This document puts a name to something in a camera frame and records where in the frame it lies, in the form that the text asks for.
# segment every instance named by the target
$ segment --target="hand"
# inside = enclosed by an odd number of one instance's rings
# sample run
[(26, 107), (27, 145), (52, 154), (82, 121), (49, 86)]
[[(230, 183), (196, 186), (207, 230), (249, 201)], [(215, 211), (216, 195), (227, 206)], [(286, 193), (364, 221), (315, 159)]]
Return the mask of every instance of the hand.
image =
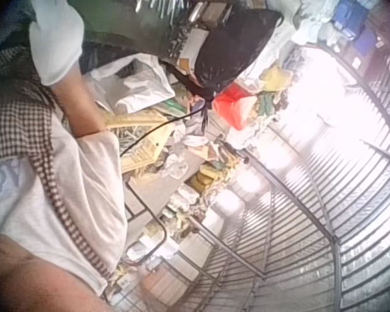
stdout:
[(59, 82), (82, 53), (84, 22), (66, 0), (31, 0), (36, 22), (29, 29), (34, 66), (43, 85)]

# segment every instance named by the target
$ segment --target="blue container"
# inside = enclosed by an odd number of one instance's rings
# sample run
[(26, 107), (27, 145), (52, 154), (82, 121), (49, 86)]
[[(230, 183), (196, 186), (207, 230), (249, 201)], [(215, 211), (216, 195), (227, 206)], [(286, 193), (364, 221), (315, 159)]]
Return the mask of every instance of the blue container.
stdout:
[(365, 27), (361, 35), (354, 41), (355, 49), (365, 57), (369, 54), (377, 43), (377, 36), (372, 29)]
[(355, 0), (340, 0), (333, 17), (334, 25), (348, 39), (358, 37), (369, 11)]

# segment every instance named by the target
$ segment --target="yellow item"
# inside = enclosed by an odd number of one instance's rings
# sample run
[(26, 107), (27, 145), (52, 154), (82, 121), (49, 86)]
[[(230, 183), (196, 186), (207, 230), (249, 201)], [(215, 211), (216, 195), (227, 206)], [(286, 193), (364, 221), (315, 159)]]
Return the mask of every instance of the yellow item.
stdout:
[(198, 181), (201, 182), (204, 185), (210, 185), (210, 184), (212, 184), (212, 182), (214, 182), (213, 179), (211, 179), (210, 177), (206, 176), (205, 174), (202, 174), (199, 171), (196, 174), (196, 177), (197, 177)]
[(261, 76), (262, 91), (278, 92), (288, 88), (292, 83), (293, 72), (284, 70), (274, 65), (269, 70), (265, 70)]
[(204, 184), (202, 184), (201, 182), (198, 181), (198, 179), (196, 178), (196, 175), (194, 175), (189, 180), (189, 186), (192, 187), (195, 191), (197, 191), (200, 194), (202, 194), (206, 188), (206, 186)]
[(214, 180), (224, 177), (221, 171), (218, 171), (217, 169), (209, 166), (208, 164), (202, 164), (200, 167), (200, 172)]
[[(121, 127), (147, 126), (150, 129), (167, 122), (168, 119), (154, 109), (145, 109), (133, 114), (114, 115), (101, 110), (107, 128), (114, 132), (114, 129)], [(135, 150), (132, 155), (124, 155), (121, 158), (122, 172), (128, 172), (153, 164), (160, 155), (170, 133), (175, 125), (170, 123), (148, 135), (143, 140), (143, 145)]]

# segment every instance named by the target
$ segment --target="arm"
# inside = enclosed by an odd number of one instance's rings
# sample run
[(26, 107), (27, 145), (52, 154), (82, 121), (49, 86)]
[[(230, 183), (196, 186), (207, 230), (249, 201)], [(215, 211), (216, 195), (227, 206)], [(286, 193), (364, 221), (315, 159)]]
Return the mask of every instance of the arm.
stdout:
[(107, 130), (97, 105), (83, 81), (78, 63), (75, 63), (64, 78), (51, 88), (60, 99), (72, 134), (76, 138)]

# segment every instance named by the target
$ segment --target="yellow bag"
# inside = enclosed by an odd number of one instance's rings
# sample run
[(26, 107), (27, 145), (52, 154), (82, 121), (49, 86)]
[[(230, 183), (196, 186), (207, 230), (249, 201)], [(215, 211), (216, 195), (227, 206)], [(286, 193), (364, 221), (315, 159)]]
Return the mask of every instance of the yellow bag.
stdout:
[(293, 72), (284, 70), (274, 65), (269, 70), (265, 70), (261, 76), (262, 91), (278, 92), (288, 88), (292, 83)]

